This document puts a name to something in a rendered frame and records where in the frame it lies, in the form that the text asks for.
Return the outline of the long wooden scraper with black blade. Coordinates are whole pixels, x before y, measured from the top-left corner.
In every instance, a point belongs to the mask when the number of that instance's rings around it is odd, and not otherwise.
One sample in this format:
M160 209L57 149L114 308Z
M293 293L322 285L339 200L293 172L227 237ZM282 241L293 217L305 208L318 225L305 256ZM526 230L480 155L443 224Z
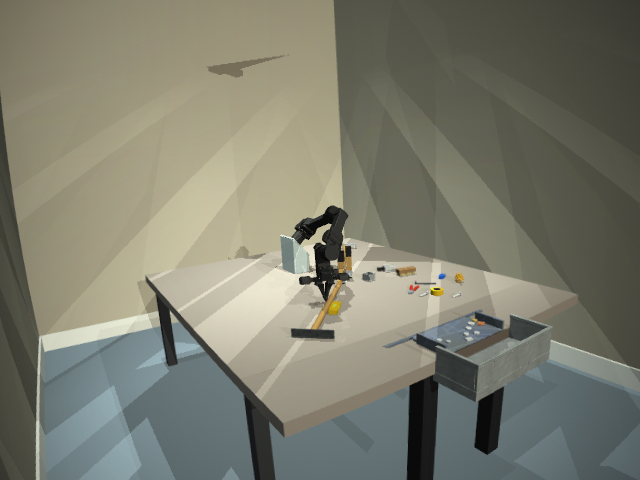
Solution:
M337 258L337 260L338 260L339 273L345 273L344 251L339 252L339 257ZM291 337L335 339L334 330L326 330L326 329L318 329L318 328L320 327L324 317L326 316L342 284L345 284L345 281L337 280L337 284L335 285L333 291L331 292L319 316L317 316L311 329L291 328Z

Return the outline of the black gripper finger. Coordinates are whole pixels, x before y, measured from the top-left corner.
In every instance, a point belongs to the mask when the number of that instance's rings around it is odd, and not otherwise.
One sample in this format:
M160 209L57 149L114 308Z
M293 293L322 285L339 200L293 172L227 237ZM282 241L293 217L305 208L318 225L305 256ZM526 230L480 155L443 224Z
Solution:
M319 290L320 290L320 292L321 292L321 294L322 294L322 296L323 296L323 298L324 298L324 301L326 301L326 295L325 295L325 290L324 290L324 284L323 284L323 283L322 283L322 284L315 284L315 283L314 283L314 285L318 286L318 288L319 288Z
M332 287L332 285L333 285L333 284L335 284L335 283L326 283L326 282L325 282L325 295L326 295L326 301L328 300L329 292L330 292L330 289L331 289L331 287Z

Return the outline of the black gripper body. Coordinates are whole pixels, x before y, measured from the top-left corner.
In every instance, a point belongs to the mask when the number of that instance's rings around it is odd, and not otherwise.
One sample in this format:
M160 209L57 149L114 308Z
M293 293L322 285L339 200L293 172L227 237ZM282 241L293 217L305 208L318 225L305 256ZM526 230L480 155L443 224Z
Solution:
M320 266L321 268L329 268L330 261L315 261L315 265L316 265L316 277L310 277L310 276L303 276L299 278L299 284L300 285L308 285L311 282L314 282L315 284L322 284L323 281L320 281L320 275L319 275L319 270L320 270ZM319 277L319 278L318 278ZM349 274L348 273L339 273L339 278L333 278L332 282L326 281L326 283L334 283L334 280L341 280L341 281L349 281Z

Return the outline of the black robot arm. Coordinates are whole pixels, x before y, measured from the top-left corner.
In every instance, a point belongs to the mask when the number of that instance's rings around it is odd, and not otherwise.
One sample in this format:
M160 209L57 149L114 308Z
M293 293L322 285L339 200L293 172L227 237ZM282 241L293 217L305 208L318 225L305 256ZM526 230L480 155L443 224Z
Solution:
M304 218L295 227L297 231L292 235L299 244L304 239L310 239L317 231L317 228L326 224L332 224L330 229L327 230L323 236L322 241L325 243L316 243L313 247L315 253L315 261L334 261L339 257L341 246L343 242L342 230L345 224L348 214L342 209L334 205L329 206L325 213L314 219ZM307 235L307 234L308 235ZM333 278L339 278L339 269L334 269L333 266L329 268L321 268L319 270L320 281L332 282Z

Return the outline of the long wooden-handled rake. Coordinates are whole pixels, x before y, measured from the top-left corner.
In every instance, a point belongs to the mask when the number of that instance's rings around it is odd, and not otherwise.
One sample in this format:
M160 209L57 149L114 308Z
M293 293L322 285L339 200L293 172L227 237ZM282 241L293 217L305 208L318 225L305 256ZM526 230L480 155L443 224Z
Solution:
M352 278L351 246L348 246L348 245L354 245L354 249L355 249L356 248L356 243L346 243L346 244L342 244L342 245L343 245L342 248L343 248L343 251L344 251L344 260L345 260L345 266L346 266L346 273L349 274L349 278Z

